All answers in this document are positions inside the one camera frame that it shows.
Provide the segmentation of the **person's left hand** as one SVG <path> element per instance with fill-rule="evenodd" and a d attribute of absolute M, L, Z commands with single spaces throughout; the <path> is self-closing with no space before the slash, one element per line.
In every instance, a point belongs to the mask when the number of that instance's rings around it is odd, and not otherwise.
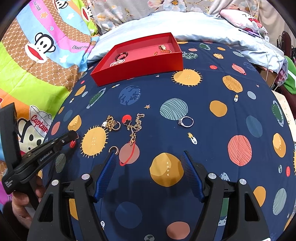
<path fill-rule="evenodd" d="M 36 176 L 36 190 L 35 194 L 40 202 L 46 189 L 43 186 L 43 181 L 39 176 Z M 29 204 L 29 197 L 20 192 L 13 192 L 12 197 L 12 211 L 16 219 L 25 227 L 30 228 L 32 223 L 32 217 L 29 215 L 25 207 Z"/>

